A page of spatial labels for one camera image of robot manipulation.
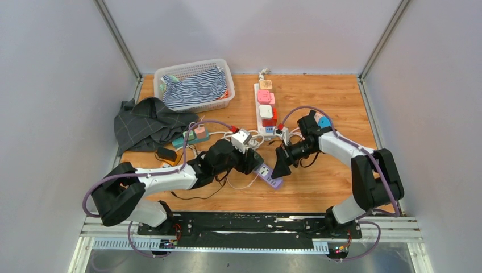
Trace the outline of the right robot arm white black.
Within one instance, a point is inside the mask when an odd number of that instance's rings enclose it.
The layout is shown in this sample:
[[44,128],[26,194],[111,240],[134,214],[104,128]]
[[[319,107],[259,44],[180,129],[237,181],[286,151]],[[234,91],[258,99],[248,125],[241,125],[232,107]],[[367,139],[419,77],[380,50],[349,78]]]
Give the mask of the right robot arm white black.
[[343,202],[327,209],[324,229],[331,237],[340,237],[347,227],[369,212],[379,211],[383,205],[393,205],[393,217],[400,215],[398,200],[405,195],[394,161],[386,148],[373,150],[346,138],[333,126],[320,127],[311,110],[297,122],[302,139],[292,143],[284,124],[276,127],[275,135],[282,138],[276,151],[272,178],[290,175],[290,167],[299,167],[303,159],[320,153],[338,159],[351,170],[352,194]]

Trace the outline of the orange power strip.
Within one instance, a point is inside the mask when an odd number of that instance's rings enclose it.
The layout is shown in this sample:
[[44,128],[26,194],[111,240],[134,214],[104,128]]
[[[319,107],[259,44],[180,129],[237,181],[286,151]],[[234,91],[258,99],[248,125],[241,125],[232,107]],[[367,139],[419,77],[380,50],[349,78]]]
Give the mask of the orange power strip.
[[169,160],[169,159],[163,159],[161,158],[160,161],[168,164],[169,166],[177,166],[179,165],[180,161],[182,160],[183,155],[180,153],[177,153],[177,157],[174,160]]

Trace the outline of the black power adapter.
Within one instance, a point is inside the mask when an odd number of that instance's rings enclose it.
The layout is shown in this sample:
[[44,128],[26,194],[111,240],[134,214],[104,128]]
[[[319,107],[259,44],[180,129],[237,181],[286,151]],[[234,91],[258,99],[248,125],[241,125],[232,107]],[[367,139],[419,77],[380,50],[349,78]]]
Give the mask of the black power adapter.
[[155,154],[159,159],[171,162],[175,162],[178,158],[176,151],[164,147],[159,147]]

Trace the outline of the purple power strip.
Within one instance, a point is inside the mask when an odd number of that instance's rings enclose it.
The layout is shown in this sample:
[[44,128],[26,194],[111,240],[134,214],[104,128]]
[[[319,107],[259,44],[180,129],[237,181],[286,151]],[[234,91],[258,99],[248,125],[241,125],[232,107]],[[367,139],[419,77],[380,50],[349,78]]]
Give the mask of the purple power strip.
[[273,169],[265,163],[261,164],[254,173],[258,175],[263,181],[265,181],[273,189],[279,189],[283,184],[283,178],[272,178]]

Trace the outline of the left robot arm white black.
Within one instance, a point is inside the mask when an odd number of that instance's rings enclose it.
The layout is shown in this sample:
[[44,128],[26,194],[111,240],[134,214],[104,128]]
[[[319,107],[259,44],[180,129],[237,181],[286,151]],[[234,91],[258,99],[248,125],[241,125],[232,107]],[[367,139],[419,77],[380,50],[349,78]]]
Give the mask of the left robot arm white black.
[[174,228],[167,205],[148,201],[145,197],[158,192],[201,188],[232,170],[248,175],[257,171],[263,162],[261,155],[252,148],[238,149],[230,141],[221,139],[179,166],[142,169],[129,162],[121,163],[95,184],[88,196],[98,211],[95,217],[100,218],[104,226],[134,221],[167,235]]

